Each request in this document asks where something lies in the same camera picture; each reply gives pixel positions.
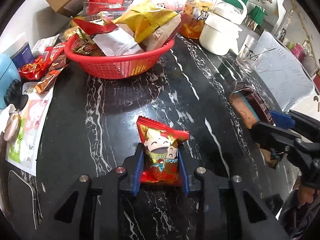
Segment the person right hand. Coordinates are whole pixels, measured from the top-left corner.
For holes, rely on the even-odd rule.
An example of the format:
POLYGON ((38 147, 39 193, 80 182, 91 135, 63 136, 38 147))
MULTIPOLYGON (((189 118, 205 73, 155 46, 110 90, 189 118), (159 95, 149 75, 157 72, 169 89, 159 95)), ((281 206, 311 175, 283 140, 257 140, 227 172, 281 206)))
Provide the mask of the person right hand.
POLYGON ((300 185, 297 193, 298 200, 301 205, 312 204, 315 196, 318 196, 318 191, 310 187, 300 185))

